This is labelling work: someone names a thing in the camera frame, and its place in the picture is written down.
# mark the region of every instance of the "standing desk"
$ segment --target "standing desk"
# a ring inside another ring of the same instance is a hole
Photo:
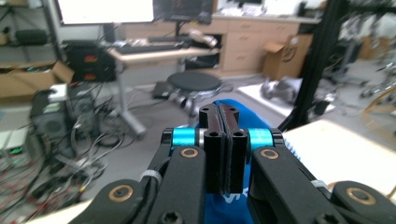
[[[342,180],[357,181],[383,194],[396,185],[396,149],[383,147],[347,128],[319,120],[283,133],[301,157],[302,163],[326,184]],[[91,202],[79,203],[29,224],[68,223]]]
[[[166,51],[156,51],[136,54],[120,54],[115,49],[111,49],[108,53],[117,61],[117,81],[120,89],[120,109],[119,115],[129,125],[131,130],[141,139],[147,132],[146,127],[128,111],[128,101],[126,100],[124,67],[125,65],[137,65],[153,62],[161,62],[167,60],[179,60],[178,72],[184,71],[184,60],[189,57],[204,56],[218,53],[218,49],[176,49]]]

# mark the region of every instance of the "wooden cabinet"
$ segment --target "wooden cabinet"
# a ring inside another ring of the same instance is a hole
[[[181,33],[197,29],[208,35],[221,35],[219,68],[214,73],[220,77],[260,73],[269,41],[283,42],[289,35],[296,35],[300,23],[297,21],[247,19],[237,17],[214,17],[210,25],[185,24]],[[154,22],[152,24],[127,24],[126,38],[148,36],[172,36],[175,24]]]

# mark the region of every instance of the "black stool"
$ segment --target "black stool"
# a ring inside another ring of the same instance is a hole
[[[191,100],[189,112],[189,127],[193,127],[195,114],[195,100],[217,95],[221,89],[221,81],[217,77],[199,72],[181,72],[171,75],[167,79],[172,92]]]

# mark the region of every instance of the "blue cloth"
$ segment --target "blue cloth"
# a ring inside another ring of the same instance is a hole
[[[235,100],[226,99],[216,101],[231,105],[239,110],[239,127],[268,129],[268,124],[254,112]],[[244,191],[242,194],[206,194],[205,197],[205,223],[206,224],[250,224],[253,223],[248,211],[248,181],[250,164],[246,165],[244,177]]]

